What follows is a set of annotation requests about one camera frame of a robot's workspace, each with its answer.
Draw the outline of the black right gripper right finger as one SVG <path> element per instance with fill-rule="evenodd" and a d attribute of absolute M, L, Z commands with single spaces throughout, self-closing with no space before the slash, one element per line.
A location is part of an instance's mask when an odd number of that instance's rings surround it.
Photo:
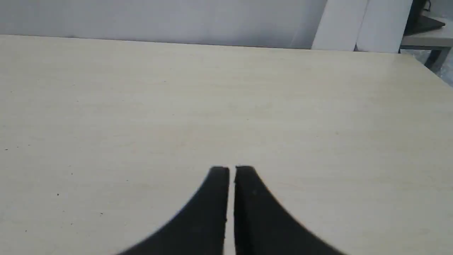
<path fill-rule="evenodd" d="M 234 239 L 237 255 L 340 255 L 299 224 L 252 166 L 237 166 Z"/>

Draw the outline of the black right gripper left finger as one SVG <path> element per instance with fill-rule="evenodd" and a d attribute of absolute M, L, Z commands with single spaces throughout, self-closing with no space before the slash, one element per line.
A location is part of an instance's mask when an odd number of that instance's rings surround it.
<path fill-rule="evenodd" d="M 230 171 L 214 166 L 186 205 L 158 231 L 123 255 L 222 255 Z"/>

